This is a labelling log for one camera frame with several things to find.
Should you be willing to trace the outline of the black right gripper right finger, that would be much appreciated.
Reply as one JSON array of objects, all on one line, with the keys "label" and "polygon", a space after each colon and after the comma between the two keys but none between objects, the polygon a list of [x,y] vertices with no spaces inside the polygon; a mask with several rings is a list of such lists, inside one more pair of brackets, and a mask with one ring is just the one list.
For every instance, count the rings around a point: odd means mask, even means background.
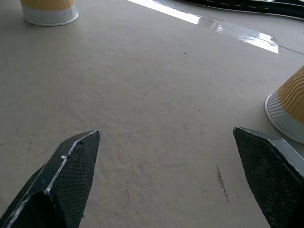
[{"label": "black right gripper right finger", "polygon": [[272,228],[304,226],[304,159],[284,139],[233,130],[249,187]]}]

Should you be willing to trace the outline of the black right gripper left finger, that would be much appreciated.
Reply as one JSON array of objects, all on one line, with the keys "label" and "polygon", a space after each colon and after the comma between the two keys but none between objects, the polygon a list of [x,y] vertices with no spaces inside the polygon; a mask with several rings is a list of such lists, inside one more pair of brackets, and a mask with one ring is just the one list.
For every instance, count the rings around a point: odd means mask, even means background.
[{"label": "black right gripper left finger", "polygon": [[64,140],[0,218],[2,228],[77,228],[92,187],[100,131]]}]

